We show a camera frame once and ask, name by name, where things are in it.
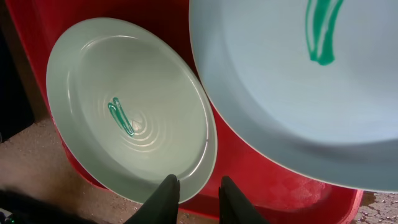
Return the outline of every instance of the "green liquid soap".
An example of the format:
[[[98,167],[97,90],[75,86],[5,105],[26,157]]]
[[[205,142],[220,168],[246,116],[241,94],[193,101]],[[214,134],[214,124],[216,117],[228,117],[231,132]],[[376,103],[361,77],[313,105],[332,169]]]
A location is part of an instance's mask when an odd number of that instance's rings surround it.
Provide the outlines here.
[[[134,130],[127,119],[126,114],[124,114],[124,111],[122,109],[122,105],[120,104],[120,101],[118,98],[114,97],[113,98],[113,103],[108,103],[108,108],[109,112],[111,112],[111,115],[113,119],[116,121],[116,123],[119,125],[121,129],[124,129],[126,133],[132,137],[134,135]]]
[[[333,31],[342,3],[343,0],[308,1],[305,15],[307,47],[310,53],[310,60],[318,62],[320,65],[328,65],[335,59],[333,55]]]

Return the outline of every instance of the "white plate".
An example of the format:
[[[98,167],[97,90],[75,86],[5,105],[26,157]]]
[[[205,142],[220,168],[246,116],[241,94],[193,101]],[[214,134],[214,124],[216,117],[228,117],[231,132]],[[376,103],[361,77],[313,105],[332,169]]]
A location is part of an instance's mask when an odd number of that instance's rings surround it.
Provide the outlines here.
[[[50,55],[47,93],[68,148],[117,194],[142,203],[175,174],[183,202],[209,179],[210,104],[185,62],[150,32],[107,18],[72,26]]]
[[[332,184],[398,191],[397,10],[192,0],[195,63],[223,119],[261,154]]]

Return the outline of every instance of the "large white plate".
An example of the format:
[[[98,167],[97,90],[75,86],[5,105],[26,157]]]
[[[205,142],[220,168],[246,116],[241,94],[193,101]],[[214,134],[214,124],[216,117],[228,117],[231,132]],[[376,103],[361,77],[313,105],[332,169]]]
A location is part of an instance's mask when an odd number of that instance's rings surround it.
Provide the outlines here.
[[[47,93],[69,150],[117,194],[143,203],[175,174],[184,202],[210,178],[217,137],[205,92],[147,30],[109,18],[75,24],[51,52]]]
[[[195,63],[220,115],[261,154],[332,184],[398,191],[397,10],[191,0]]]

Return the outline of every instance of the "red plastic tray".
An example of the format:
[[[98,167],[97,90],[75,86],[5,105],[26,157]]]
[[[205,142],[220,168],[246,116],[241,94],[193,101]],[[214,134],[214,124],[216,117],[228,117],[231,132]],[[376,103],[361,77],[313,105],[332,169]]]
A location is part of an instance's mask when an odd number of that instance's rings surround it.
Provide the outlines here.
[[[6,0],[45,99],[45,74],[50,51],[70,26],[94,17],[113,17],[135,23],[160,37],[192,68],[188,0]],[[363,192],[302,177],[252,150],[213,110],[218,132],[218,158],[204,189],[181,204],[182,210],[218,218],[218,187],[230,176],[271,223],[349,223],[358,212]],[[98,187],[72,156],[77,172]]]

